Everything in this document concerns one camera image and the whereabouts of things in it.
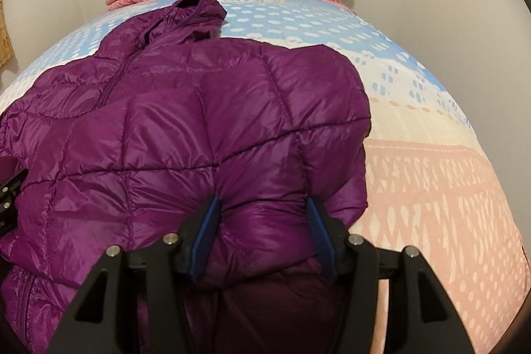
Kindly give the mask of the purple hooded puffer jacket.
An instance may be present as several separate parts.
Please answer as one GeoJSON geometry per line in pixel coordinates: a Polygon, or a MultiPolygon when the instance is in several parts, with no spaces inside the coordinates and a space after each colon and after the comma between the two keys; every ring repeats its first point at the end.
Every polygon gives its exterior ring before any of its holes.
{"type": "Polygon", "coordinates": [[[346,11],[178,0],[130,18],[89,57],[43,73],[1,116],[1,176],[27,170],[1,314],[48,348],[105,249],[137,250],[211,197],[220,229],[186,304],[200,352],[326,353],[341,296],[305,206],[367,205],[369,101],[339,52],[346,11]]]}

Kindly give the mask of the polka dot bed quilt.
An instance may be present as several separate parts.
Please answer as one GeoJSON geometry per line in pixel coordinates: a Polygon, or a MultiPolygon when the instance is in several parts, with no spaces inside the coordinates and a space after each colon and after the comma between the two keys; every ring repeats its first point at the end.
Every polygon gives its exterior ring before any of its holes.
{"type": "Polygon", "coordinates": [[[494,169],[451,95],[414,57],[325,0],[218,0],[221,33],[347,56],[371,101],[367,211],[354,232],[414,243],[434,267],[479,353],[505,340],[530,290],[530,265],[494,169]]]}

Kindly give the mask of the yellow curtain left window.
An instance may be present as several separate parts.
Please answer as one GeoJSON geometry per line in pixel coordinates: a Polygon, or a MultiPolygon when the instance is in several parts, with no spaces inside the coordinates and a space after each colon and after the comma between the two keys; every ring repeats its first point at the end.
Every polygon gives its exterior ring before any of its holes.
{"type": "Polygon", "coordinates": [[[5,66],[14,57],[13,46],[5,22],[4,4],[0,0],[0,67],[5,66]]]}

